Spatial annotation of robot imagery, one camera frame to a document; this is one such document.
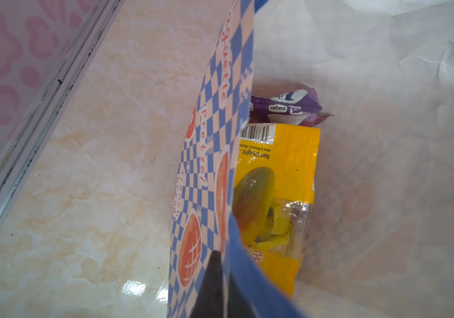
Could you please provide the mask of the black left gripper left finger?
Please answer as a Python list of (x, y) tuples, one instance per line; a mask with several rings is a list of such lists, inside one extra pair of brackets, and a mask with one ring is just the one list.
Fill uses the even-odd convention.
[(224, 295), (220, 251), (214, 250), (204, 274), (203, 283), (190, 317), (222, 318), (224, 315)]

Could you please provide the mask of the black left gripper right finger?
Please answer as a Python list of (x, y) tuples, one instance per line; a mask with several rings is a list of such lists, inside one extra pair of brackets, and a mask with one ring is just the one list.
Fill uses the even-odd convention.
[(229, 280), (228, 318), (256, 318), (252, 305), (242, 296), (232, 275)]

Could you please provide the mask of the yellow snack bag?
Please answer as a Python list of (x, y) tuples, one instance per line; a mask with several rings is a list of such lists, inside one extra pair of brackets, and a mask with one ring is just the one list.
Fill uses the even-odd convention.
[(315, 201), (321, 131), (249, 124), (240, 133), (232, 212), (245, 252), (291, 297)]

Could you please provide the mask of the white blue checkered paper bag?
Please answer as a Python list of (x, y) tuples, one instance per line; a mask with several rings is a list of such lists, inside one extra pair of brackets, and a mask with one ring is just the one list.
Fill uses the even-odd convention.
[[(256, 317), (454, 317), (454, 1), (226, 1), (178, 165), (169, 317), (220, 251)], [(252, 96), (314, 88), (315, 201), (291, 297), (232, 212)]]

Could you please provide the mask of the purple Fox's candy bag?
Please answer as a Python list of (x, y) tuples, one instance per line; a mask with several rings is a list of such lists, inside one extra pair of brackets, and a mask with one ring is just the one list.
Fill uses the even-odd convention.
[(290, 91), (273, 98), (252, 96), (250, 123), (315, 127), (332, 114), (322, 111), (314, 88)]

